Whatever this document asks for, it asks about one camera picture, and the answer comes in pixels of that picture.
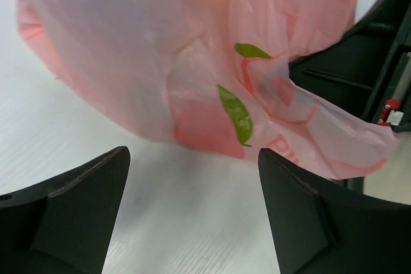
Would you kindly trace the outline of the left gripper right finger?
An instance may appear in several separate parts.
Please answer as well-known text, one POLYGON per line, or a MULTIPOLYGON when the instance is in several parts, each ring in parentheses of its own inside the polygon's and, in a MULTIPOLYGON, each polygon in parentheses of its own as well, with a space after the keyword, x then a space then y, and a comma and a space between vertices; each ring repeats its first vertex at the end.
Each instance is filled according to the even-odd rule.
POLYGON ((409 273, 410 206, 317 176, 264 148, 259 177, 281 273, 409 273))

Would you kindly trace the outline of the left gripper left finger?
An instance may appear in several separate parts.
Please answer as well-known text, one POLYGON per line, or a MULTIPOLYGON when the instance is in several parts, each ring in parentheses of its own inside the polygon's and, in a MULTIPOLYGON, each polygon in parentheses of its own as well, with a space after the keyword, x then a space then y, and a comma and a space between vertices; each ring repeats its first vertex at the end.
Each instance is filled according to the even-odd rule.
POLYGON ((129 167, 121 146, 1 195, 1 273, 101 273, 129 167))

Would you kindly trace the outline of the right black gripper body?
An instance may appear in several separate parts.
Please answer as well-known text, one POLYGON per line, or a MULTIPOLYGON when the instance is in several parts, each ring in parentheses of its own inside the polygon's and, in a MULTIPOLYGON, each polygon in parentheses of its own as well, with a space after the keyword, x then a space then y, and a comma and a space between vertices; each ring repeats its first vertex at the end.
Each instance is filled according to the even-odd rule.
POLYGON ((377 0, 338 43, 293 61, 290 78, 368 123, 410 131, 410 0, 377 0))

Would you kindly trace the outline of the pink plastic bag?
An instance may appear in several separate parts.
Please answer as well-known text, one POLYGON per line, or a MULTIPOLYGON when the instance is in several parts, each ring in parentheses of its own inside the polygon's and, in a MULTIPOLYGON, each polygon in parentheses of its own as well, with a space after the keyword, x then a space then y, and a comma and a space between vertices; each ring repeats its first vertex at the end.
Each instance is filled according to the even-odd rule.
POLYGON ((354 24, 357 0, 17 0, 19 33, 88 104, 142 137, 324 178, 368 175, 399 137, 294 84, 289 63, 354 24))

